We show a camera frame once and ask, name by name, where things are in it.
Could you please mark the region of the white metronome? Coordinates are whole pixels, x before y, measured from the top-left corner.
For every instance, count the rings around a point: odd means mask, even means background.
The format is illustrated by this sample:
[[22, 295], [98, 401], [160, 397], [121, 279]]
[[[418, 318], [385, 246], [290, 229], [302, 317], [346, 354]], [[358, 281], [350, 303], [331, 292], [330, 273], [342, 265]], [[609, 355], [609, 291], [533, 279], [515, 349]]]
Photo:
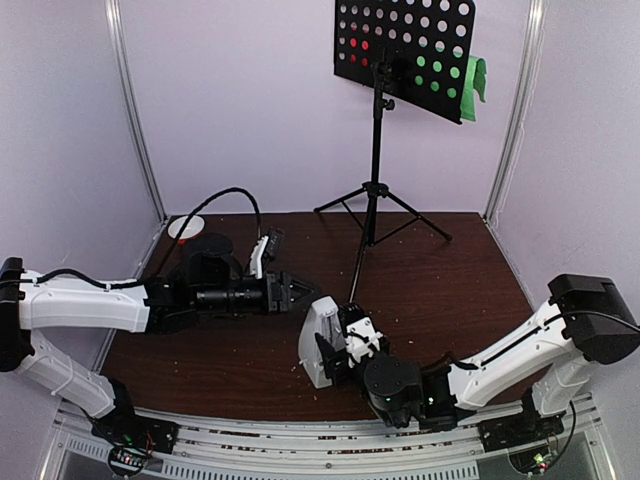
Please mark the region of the white metronome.
[[346, 342], [332, 297], [310, 305], [299, 334], [298, 356], [316, 389], [338, 386], [348, 378]]

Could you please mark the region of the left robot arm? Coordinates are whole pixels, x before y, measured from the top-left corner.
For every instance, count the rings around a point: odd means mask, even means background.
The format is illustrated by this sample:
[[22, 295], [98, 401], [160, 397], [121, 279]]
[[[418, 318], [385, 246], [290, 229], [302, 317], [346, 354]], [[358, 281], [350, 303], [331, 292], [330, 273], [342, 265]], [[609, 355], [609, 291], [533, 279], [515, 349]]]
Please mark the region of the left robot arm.
[[122, 284], [96, 281], [72, 269], [40, 275], [19, 257], [1, 267], [1, 369], [25, 374], [82, 408], [123, 444], [144, 433], [127, 388], [87, 370], [42, 334], [48, 327], [99, 327], [131, 333], [171, 334], [205, 317], [273, 315], [309, 305], [320, 289], [286, 271], [270, 271], [282, 231], [257, 241], [246, 265], [232, 241], [205, 234], [187, 241], [166, 276]]

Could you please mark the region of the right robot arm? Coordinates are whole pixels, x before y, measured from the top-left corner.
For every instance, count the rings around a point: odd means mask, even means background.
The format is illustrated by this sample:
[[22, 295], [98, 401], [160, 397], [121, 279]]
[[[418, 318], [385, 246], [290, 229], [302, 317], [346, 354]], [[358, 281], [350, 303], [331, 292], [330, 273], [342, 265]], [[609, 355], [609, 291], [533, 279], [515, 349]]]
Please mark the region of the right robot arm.
[[445, 353], [428, 366], [403, 361], [356, 303], [314, 301], [298, 356], [317, 389], [352, 382], [388, 427], [411, 421], [427, 431], [455, 428], [490, 400], [545, 369], [513, 419], [519, 440], [535, 440], [566, 411], [595, 365], [617, 363], [639, 347], [639, 326], [614, 281], [560, 274], [550, 296], [518, 328], [464, 360]]

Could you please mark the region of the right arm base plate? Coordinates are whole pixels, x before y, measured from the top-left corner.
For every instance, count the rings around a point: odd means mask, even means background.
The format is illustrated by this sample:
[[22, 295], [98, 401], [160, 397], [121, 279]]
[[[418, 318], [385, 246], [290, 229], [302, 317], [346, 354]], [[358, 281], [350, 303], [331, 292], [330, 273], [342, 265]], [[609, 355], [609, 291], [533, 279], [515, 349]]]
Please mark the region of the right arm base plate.
[[485, 452], [493, 452], [542, 441], [564, 431], [559, 416], [541, 418], [521, 413], [482, 421], [477, 425]]

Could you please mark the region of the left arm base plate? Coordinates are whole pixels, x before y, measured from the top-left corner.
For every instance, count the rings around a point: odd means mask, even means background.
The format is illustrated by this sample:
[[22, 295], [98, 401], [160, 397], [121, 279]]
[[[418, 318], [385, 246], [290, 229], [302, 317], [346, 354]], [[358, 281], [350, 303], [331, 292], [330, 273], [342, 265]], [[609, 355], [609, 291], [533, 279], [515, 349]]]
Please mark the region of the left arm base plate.
[[91, 425], [94, 436], [113, 446], [129, 447], [142, 453], [171, 454], [179, 432], [177, 423], [151, 417], [136, 417], [124, 426], [109, 425], [102, 419], [91, 420]]

